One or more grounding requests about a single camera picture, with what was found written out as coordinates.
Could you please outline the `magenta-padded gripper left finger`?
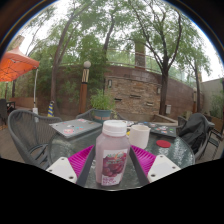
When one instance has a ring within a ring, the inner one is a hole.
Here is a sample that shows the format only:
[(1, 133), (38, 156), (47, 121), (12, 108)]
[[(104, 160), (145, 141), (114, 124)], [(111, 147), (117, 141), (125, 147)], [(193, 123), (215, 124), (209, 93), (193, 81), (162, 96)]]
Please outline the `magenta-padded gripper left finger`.
[(95, 146), (91, 145), (69, 158), (60, 157), (47, 169), (47, 171), (84, 187), (94, 157)]

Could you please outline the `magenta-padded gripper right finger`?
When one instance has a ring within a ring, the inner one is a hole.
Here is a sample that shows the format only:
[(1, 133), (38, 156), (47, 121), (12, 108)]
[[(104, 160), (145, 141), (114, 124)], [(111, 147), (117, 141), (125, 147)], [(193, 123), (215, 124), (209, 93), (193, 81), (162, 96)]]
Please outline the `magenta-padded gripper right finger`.
[(130, 157), (142, 186), (180, 170), (165, 155), (153, 155), (137, 146), (131, 146)]

